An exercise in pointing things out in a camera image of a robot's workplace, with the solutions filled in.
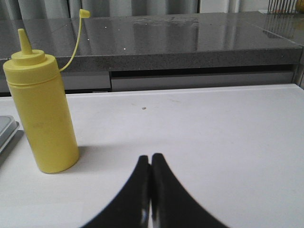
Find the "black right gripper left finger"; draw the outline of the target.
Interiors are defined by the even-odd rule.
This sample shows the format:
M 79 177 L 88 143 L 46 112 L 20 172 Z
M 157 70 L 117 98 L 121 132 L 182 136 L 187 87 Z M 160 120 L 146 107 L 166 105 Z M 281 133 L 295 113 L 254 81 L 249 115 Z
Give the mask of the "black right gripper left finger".
M 150 212 L 150 164 L 142 155 L 128 181 L 113 200 L 84 228 L 146 228 Z

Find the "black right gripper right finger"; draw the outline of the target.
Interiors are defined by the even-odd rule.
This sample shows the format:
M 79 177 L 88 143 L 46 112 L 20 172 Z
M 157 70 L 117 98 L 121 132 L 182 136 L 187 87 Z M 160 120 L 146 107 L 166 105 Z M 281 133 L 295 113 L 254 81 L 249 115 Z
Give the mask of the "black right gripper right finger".
M 152 156 L 152 224 L 154 228 L 225 228 L 175 177 L 161 153 Z

